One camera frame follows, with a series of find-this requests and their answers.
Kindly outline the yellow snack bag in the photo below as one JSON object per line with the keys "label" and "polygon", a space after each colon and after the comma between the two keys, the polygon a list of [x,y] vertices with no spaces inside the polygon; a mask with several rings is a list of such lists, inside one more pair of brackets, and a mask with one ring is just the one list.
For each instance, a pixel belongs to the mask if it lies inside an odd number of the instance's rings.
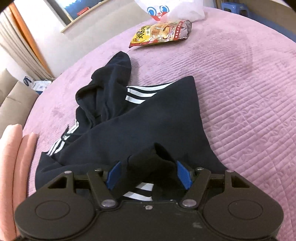
{"label": "yellow snack bag", "polygon": [[189,20],[146,25],[135,33],[129,48],[185,40],[191,30],[192,23]]}

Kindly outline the pink quilted bedspread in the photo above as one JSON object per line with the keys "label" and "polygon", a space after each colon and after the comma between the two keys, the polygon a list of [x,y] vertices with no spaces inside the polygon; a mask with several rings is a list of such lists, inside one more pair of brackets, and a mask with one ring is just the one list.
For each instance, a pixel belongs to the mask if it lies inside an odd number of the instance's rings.
{"label": "pink quilted bedspread", "polygon": [[189,38],[129,48],[140,25],[118,34],[64,71],[35,102],[24,134],[39,135],[28,179],[35,193],[41,152],[75,123],[76,92],[117,52],[132,61],[132,85],[195,78],[203,128],[228,168],[274,198],[285,218],[279,240],[295,240],[295,42],[249,18],[205,8]]}

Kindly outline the orange beige curtain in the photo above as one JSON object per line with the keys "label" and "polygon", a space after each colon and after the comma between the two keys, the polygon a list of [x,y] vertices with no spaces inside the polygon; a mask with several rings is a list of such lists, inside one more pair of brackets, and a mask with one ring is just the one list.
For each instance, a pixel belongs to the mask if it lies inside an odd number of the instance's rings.
{"label": "orange beige curtain", "polygon": [[14,3],[1,12],[1,47],[30,77],[55,79]]}

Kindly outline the black hoodie with white stripes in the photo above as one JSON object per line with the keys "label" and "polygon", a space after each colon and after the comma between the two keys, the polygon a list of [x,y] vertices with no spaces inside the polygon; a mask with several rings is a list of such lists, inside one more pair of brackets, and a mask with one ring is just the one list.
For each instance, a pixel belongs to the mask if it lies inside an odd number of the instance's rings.
{"label": "black hoodie with white stripes", "polygon": [[225,172],[203,130],[194,78],[129,86],[131,72],[130,57],[118,52],[78,90],[75,125],[41,154],[37,189],[65,171],[84,175],[120,163],[127,184],[118,182],[114,196],[151,183],[158,190],[147,192],[147,200],[157,200],[171,197],[173,189],[182,194],[177,161],[214,174]]}

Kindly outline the folded peach blanket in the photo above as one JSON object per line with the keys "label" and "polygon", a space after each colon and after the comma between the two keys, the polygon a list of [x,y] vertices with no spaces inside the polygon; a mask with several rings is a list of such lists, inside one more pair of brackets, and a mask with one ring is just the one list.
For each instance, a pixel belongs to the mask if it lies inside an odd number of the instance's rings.
{"label": "folded peach blanket", "polygon": [[20,124],[9,125],[1,137],[1,240],[19,234],[16,208],[27,198],[28,178],[38,135],[23,135]]}

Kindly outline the beige upholstered headboard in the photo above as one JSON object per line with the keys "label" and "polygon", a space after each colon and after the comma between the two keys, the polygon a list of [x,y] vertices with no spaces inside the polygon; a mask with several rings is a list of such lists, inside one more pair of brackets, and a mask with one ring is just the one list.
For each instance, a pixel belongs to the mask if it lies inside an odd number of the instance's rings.
{"label": "beige upholstered headboard", "polygon": [[7,69],[1,72],[0,133],[8,125],[25,125],[39,94],[14,78]]}

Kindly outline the blue plastic stool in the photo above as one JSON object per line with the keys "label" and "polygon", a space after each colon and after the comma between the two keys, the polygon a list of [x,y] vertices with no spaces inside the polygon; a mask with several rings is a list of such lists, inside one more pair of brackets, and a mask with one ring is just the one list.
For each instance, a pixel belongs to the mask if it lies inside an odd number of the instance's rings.
{"label": "blue plastic stool", "polygon": [[245,17],[250,17],[249,9],[245,4],[232,3],[232,2],[223,2],[221,3],[221,8],[224,11],[238,14]]}

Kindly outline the dark window with frame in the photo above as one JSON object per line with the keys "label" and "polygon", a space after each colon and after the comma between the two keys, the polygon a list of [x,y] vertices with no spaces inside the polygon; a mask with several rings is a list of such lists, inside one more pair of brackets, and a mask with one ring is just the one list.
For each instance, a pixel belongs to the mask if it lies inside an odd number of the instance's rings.
{"label": "dark window with frame", "polygon": [[71,27],[76,21],[78,21],[84,15],[107,2],[108,1],[103,0],[45,1],[45,3],[49,6],[49,8],[54,12],[57,18],[64,25],[65,28],[61,31],[61,33],[64,33],[69,27]]}

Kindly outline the white plastic shopping bag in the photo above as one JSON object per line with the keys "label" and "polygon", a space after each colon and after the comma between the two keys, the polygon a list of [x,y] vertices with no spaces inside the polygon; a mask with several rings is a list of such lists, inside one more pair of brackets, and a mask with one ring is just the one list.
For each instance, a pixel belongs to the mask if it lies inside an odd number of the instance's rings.
{"label": "white plastic shopping bag", "polygon": [[205,18],[203,1],[186,0],[138,0],[136,4],[158,22],[189,20],[196,22]]}

